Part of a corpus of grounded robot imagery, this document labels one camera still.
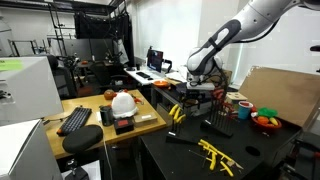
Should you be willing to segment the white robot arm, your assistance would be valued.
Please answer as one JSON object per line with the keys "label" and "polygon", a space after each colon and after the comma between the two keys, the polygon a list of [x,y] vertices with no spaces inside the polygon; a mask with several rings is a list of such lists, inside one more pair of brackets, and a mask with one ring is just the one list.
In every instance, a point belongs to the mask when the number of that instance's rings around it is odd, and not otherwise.
{"label": "white robot arm", "polygon": [[280,17],[295,6],[319,11],[320,0],[249,0],[242,10],[223,24],[201,47],[193,50],[187,60],[190,77],[188,90],[215,90],[205,76],[221,71],[215,56],[231,43],[249,43],[258,40],[258,35],[271,29]]}

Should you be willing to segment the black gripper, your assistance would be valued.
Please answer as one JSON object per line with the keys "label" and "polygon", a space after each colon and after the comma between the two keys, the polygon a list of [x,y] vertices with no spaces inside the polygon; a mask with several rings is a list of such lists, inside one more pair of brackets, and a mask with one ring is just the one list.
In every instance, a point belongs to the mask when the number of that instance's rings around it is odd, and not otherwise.
{"label": "black gripper", "polygon": [[211,101],[211,95],[209,91],[204,90],[189,90],[187,89],[182,93],[181,102],[184,107],[197,106],[200,107],[203,103]]}

